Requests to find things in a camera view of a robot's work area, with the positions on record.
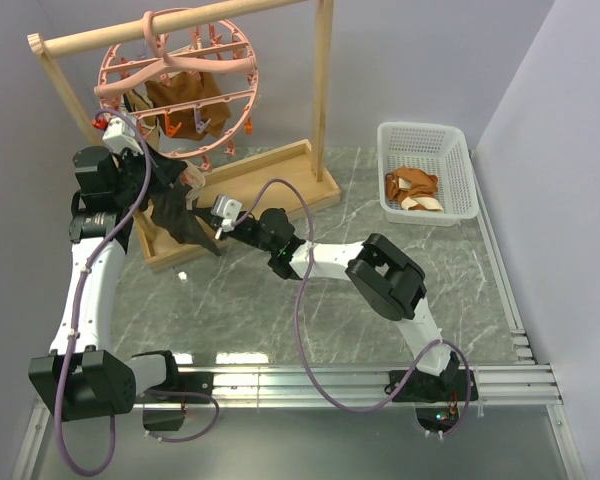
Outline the pink round clip hanger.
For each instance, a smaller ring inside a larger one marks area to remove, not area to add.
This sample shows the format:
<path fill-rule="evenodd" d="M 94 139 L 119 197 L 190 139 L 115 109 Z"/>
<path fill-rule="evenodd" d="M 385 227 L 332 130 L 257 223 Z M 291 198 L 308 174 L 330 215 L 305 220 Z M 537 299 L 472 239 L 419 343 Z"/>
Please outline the pink round clip hanger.
<path fill-rule="evenodd" d="M 256 54 L 246 34 L 229 20 L 188 29 L 189 42 L 169 50 L 166 33 L 154 28 L 159 12 L 141 19 L 142 56 L 125 58 L 110 46 L 101 63 L 94 93 L 101 107 L 124 109 L 123 95 L 135 90 L 152 106 L 129 112 L 144 139 L 162 155 L 191 160 L 200 170 L 212 169 L 210 153 L 222 147 L 235 153 L 234 137 L 253 130 L 251 111 L 259 88 Z M 155 116 L 156 127 L 143 117 Z"/>

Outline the dark grey underwear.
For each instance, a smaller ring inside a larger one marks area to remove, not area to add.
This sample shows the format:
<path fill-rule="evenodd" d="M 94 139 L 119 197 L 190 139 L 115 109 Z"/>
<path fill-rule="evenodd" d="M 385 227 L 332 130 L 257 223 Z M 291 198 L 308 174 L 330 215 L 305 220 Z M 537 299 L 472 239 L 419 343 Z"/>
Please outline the dark grey underwear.
<path fill-rule="evenodd" d="M 190 161 L 183 161 L 184 170 L 171 187 L 151 193 L 153 204 L 151 219 L 165 229 L 180 244 L 199 245 L 216 256 L 221 253 L 214 240 L 198 222 L 194 209 L 206 186 L 206 177 Z"/>

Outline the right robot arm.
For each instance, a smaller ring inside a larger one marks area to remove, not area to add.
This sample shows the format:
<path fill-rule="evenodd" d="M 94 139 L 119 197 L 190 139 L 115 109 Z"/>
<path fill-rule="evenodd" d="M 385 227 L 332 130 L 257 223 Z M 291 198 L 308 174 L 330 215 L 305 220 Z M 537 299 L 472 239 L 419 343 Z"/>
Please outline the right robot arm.
<path fill-rule="evenodd" d="M 349 281 L 371 309 L 397 323 L 411 353 L 418 355 L 442 338 L 426 298 L 424 271 L 379 233 L 360 242 L 321 244 L 295 235 L 295 227 L 281 208 L 269 208 L 256 219 L 230 200 L 210 209 L 206 222 L 218 239 L 232 238 L 270 255 L 269 268 L 284 280 L 305 276 Z"/>

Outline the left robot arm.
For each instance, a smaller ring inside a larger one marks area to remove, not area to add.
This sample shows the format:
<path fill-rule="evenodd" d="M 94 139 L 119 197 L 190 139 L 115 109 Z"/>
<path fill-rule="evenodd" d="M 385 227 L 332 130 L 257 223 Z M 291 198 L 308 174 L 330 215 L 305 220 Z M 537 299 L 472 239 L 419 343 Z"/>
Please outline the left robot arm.
<path fill-rule="evenodd" d="M 182 388 L 168 350 L 124 362 L 111 351 L 117 281 L 128 251 L 131 206 L 151 181 L 149 158 L 87 147 L 72 159 L 79 188 L 71 201 L 72 272 L 60 326 L 48 354 L 31 360 L 29 379 L 61 422 L 126 414 L 148 391 L 169 402 Z"/>

